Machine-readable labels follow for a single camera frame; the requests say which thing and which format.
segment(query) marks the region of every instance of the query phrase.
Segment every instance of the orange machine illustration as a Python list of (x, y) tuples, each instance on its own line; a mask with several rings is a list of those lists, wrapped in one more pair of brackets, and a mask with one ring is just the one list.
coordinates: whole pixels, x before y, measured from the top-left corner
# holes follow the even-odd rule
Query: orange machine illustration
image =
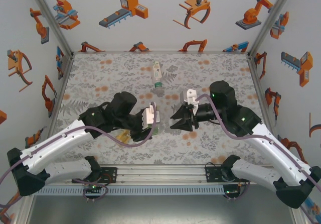
[(256, 56), (254, 58), (254, 63), (255, 63), (256, 67), (257, 67), (257, 65), (260, 65), (262, 58), (263, 58), (263, 69), (262, 69), (262, 73), (261, 73), (261, 76), (260, 76), (260, 80), (265, 75), (266, 52), (263, 52), (262, 54), (256, 53)]
[[(176, 20), (173, 20), (174, 22), (180, 24), (183, 27), (186, 27), (187, 29), (190, 29), (190, 27), (189, 27), (190, 18), (198, 21), (199, 23), (204, 23), (206, 21), (207, 17), (209, 17), (210, 12), (211, 12), (211, 7), (210, 7), (209, 1), (207, 1), (207, 0), (186, 0), (185, 3), (188, 4), (190, 7), (186, 7), (182, 4), (180, 4), (180, 6), (183, 7), (187, 11), (186, 17), (184, 20), (184, 24), (182, 24)], [(201, 20), (193, 17), (193, 15), (195, 15), (197, 12), (202, 11), (202, 10), (206, 10), (206, 13)]]
[(257, 4), (255, 8), (251, 8), (247, 10), (244, 14), (244, 19), (237, 21), (239, 27), (243, 28), (244, 30), (256, 27), (261, 24), (261, 22), (257, 19), (257, 16), (260, 13), (262, 6), (268, 8), (268, 12), (272, 9), (273, 4), (271, 4), (268, 0), (256, 0)]
[(270, 104), (272, 103), (273, 97), (274, 97), (273, 112), (275, 116), (275, 125), (276, 125), (277, 116), (279, 115), (279, 103), (282, 96), (278, 92), (272, 92), (270, 87), (267, 88), (265, 91), (265, 99), (268, 106), (270, 106)]
[(282, 52), (281, 61), (296, 70), (296, 73), (300, 76), (301, 87), (304, 87), (309, 82), (309, 71), (313, 67), (313, 58), (309, 52), (306, 52), (300, 60), (286, 52)]
[(51, 117), (51, 114), (52, 114), (52, 111), (54, 109), (54, 105), (55, 105), (55, 98), (53, 98), (52, 100), (50, 100), (50, 98), (48, 98), (46, 96), (46, 87), (47, 87), (47, 84), (49, 85), (49, 87), (51, 88), (51, 90), (54, 92), (54, 96), (55, 98), (57, 97), (57, 92), (54, 88), (54, 86), (52, 85), (49, 77), (47, 75), (45, 75), (45, 81), (44, 81), (44, 84), (42, 85), (42, 97), (44, 98), (45, 100), (45, 106), (46, 106), (46, 109), (48, 109), (48, 117), (50, 118)]
[(181, 50), (179, 50), (179, 52), (187, 52), (188, 47), (191, 45), (200, 45), (198, 51), (203, 52), (204, 48), (206, 47), (206, 44), (207, 44), (206, 39), (203, 41), (190, 41), (190, 42), (185, 43), (185, 45), (183, 46), (183, 48)]
[(0, 110), (0, 124), (7, 120), (7, 114)]
[[(28, 87), (29, 85), (32, 84), (32, 82), (29, 82), (28, 80), (26, 80), (26, 78), (24, 76), (24, 74), (26, 74), (27, 72), (32, 70), (31, 63), (30, 63), (28, 57), (23, 52), (21, 52), (19, 50), (14, 51), (14, 52), (12, 50), (8, 50), (7, 55), (9, 57), (8, 70), (11, 70), (13, 68), (15, 69), (14, 72), (9, 74), (9, 77), (11, 77), (12, 75), (14, 75), (16, 73), (22, 79), (22, 81), (26, 84), (26, 86), (24, 86), (22, 89), (19, 90), (19, 92), (21, 92), (26, 87)], [(27, 65), (29, 67), (29, 69), (27, 71), (23, 71), (23, 68), (22, 68), (22, 60), (23, 59), (25, 59), (25, 61), (27, 62)]]
[(277, 136), (277, 139), (285, 146), (285, 148), (287, 148), (288, 150), (290, 148), (296, 148), (297, 150), (297, 153), (299, 154), (299, 157), (301, 159), (301, 161), (303, 161), (304, 163), (307, 164), (307, 161), (305, 160), (304, 158), (304, 155), (303, 155), (303, 151), (302, 151), (302, 148), (300, 147), (300, 145), (295, 142), (295, 141), (290, 141), (288, 138), (284, 138), (282, 139), (280, 135)]
[(245, 52), (248, 45), (249, 45), (249, 42), (242, 42), (240, 44), (234, 44), (231, 47), (225, 48), (223, 50), (223, 52), (235, 52), (237, 50), (241, 50), (241, 52)]
[(148, 9), (138, 3), (138, 0), (120, 0), (121, 9), (104, 18), (99, 24), (103, 27), (115, 26), (117, 22), (130, 16), (139, 16), (143, 19), (148, 17)]
[(311, 138), (312, 132), (316, 130), (321, 130), (321, 125), (313, 125), (311, 126), (311, 113), (309, 113), (309, 137)]
[(79, 52), (87, 52), (88, 48), (95, 51), (95, 52), (104, 52), (104, 51), (98, 49), (97, 47), (94, 47), (94, 46), (88, 44), (88, 42), (81, 43), (81, 50)]
[(40, 11), (34, 11), (32, 8), (30, 8), (30, 16), (35, 19), (37, 22), (36, 29), (38, 34), (40, 35), (41, 44), (45, 44), (46, 42), (49, 42), (49, 27), (44, 27), (39, 20), (38, 16), (42, 16)]
[(43, 132), (43, 130), (46, 128), (47, 126), (44, 126), (42, 129), (38, 130), (37, 133), (33, 134), (31, 137), (26, 137), (25, 141), (26, 141), (26, 149), (30, 148), (32, 145), (34, 145), (37, 141), (40, 140), (41, 138), (41, 133)]
[(285, 26), (289, 20), (289, 12), (286, 12), (284, 15), (281, 14), (279, 19), (275, 21), (272, 29), (270, 30), (271, 37), (279, 39), (279, 36), (285, 31)]
[(72, 9), (71, 4), (66, 0), (56, 0), (57, 4), (53, 9), (57, 12), (55, 19), (63, 29), (70, 30), (80, 24), (78, 12)]
[(134, 44), (134, 46), (130, 49), (130, 52), (134, 52), (137, 49), (140, 52), (149, 52), (149, 49), (146, 46), (144, 46), (142, 42), (138, 42), (137, 44)]

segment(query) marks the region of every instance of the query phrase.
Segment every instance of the gray floor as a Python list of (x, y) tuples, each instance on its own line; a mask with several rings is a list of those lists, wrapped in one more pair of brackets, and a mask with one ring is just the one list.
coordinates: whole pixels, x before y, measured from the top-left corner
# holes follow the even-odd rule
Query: gray floor
[(244, 198), (222, 196), (110, 196), (96, 203), (82, 197), (36, 197), (28, 223), (288, 224), (289, 208), (275, 194), (252, 185)]

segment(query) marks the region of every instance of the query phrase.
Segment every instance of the table surface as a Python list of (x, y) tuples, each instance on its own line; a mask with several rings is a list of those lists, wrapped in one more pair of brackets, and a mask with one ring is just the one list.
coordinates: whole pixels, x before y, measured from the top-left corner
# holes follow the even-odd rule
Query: table surface
[[(164, 92), (156, 93), (151, 80), (151, 64), (159, 61)], [(179, 95), (195, 89), (209, 93), (214, 81), (228, 82), (238, 103), (262, 118), (246, 55), (184, 53), (99, 53), (76, 54), (60, 106), (54, 132), (71, 124), (89, 107), (111, 101), (117, 92), (128, 91), (137, 98), (132, 114), (157, 104), (163, 131), (138, 148), (124, 148), (105, 136), (74, 148), (57, 161), (71, 161), (93, 155), (100, 164), (205, 164), (222, 163), (238, 155), (254, 164), (265, 159), (243, 141), (229, 139), (220, 126), (200, 123), (194, 132), (171, 130), (169, 119), (181, 106)], [(120, 130), (111, 134), (116, 136)]]

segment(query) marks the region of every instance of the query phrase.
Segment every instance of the yellow object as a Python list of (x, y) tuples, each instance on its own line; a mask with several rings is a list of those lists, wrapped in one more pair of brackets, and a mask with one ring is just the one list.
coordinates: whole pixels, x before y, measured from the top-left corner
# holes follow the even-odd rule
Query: yellow object
[(120, 135), (117, 135), (116, 139), (122, 141), (124, 144), (128, 144), (129, 140), (131, 139), (130, 131), (124, 130)]

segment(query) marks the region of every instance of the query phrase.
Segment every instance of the bottle label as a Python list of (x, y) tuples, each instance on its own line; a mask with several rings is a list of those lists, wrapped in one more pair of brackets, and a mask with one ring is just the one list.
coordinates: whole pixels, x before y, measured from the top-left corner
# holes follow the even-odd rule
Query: bottle label
[(159, 62), (155, 61), (153, 63), (153, 73), (155, 78), (161, 78), (162, 72), (161, 72), (161, 66), (159, 65)]
[(155, 87), (162, 87), (162, 86), (163, 86), (163, 84), (161, 82), (155, 83)]

